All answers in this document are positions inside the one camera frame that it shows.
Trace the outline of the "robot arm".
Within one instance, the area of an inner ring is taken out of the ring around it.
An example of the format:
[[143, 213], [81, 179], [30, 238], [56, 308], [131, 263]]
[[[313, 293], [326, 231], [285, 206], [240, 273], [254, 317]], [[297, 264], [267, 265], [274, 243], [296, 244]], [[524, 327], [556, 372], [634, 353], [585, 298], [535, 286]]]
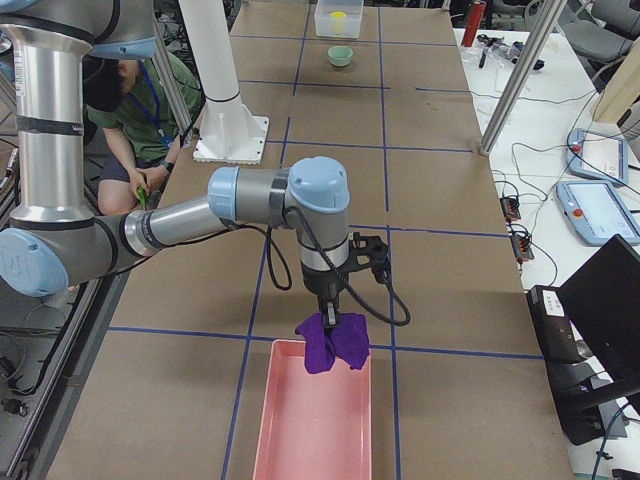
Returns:
[[324, 324], [340, 323], [352, 272], [391, 282], [387, 248], [350, 231], [345, 168], [327, 157], [281, 170], [259, 162], [268, 121], [243, 104], [221, 2], [184, 1], [185, 28], [207, 100], [196, 158], [218, 160], [205, 196], [155, 210], [99, 216], [83, 194], [85, 55], [138, 60], [156, 47], [149, 1], [5, 1], [14, 51], [21, 202], [1, 233], [1, 275], [41, 297], [113, 274], [162, 249], [245, 223], [296, 232], [305, 286]]

